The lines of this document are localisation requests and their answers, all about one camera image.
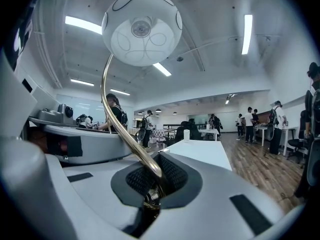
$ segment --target black mesh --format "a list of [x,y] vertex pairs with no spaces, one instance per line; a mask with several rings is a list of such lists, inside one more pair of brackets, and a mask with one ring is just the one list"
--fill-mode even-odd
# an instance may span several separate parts
[[188,174],[179,166],[166,159],[164,156],[160,157],[160,167],[163,170],[168,182],[172,184],[173,190],[181,189],[188,180]]
[[149,192],[150,188],[155,182],[150,172],[144,167],[129,173],[126,176],[125,181],[131,188],[133,188],[142,196],[145,196]]
[[[159,164],[168,182],[172,184],[173,191],[181,189],[188,180],[188,174],[173,162],[158,154],[154,160]],[[125,181],[127,184],[142,196],[145,196],[155,183],[150,172],[141,167],[129,173]]]

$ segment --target curved metal pole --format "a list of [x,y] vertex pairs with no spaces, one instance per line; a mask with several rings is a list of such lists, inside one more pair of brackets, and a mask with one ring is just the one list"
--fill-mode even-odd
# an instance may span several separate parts
[[107,102],[107,94],[106,94],[106,79],[107,79],[107,73],[108,69],[111,63],[111,60],[113,58],[113,54],[111,53],[104,71],[102,75],[102,81],[101,81],[101,98],[102,103],[104,106],[104,111],[109,118],[109,120],[112,122],[113,127],[117,131],[117,133],[120,135],[120,137],[124,140],[124,142],[129,146],[132,153],[135,154],[140,162],[151,172],[151,174],[155,177],[155,180],[159,184],[159,195],[161,197],[166,196],[166,193],[169,194],[169,185],[167,182],[167,179],[165,175],[163,174],[161,168],[156,163],[153,158],[147,154],[147,152],[130,136],[130,134],[126,131],[126,129],[122,126],[122,124],[118,121],[114,113],[112,112],[108,102]]

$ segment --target dark cushion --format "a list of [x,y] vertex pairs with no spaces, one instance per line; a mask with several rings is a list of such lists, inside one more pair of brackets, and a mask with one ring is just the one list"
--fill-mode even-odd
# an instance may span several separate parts
[[299,148],[299,149],[304,147],[304,141],[299,140],[298,138],[288,140],[288,144],[292,147]]

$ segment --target white spherical lamp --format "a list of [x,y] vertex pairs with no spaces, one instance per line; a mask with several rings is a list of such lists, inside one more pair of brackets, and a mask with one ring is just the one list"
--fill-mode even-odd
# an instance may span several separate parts
[[104,43],[117,59],[142,67],[172,53],[181,37],[182,20],[170,0],[116,0],[101,27]]

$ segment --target backpack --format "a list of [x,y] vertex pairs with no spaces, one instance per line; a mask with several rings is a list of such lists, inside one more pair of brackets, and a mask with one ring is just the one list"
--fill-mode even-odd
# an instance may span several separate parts
[[77,117],[77,119],[75,120],[76,121],[76,124],[79,126],[80,123],[84,122],[86,120],[87,116],[85,114],[82,114],[82,115],[79,115]]
[[148,121],[147,118],[150,117],[150,115],[147,115],[146,117],[143,117],[140,122],[140,129],[146,129],[148,127]]
[[275,109],[271,109],[270,114],[268,116],[268,125],[277,126],[279,124],[278,117],[277,117],[277,110],[278,106]]
[[121,124],[122,126],[127,130],[128,128],[128,116],[127,116],[127,113],[123,111],[123,109],[117,105],[115,105],[115,107],[117,107],[120,112],[121,112]]

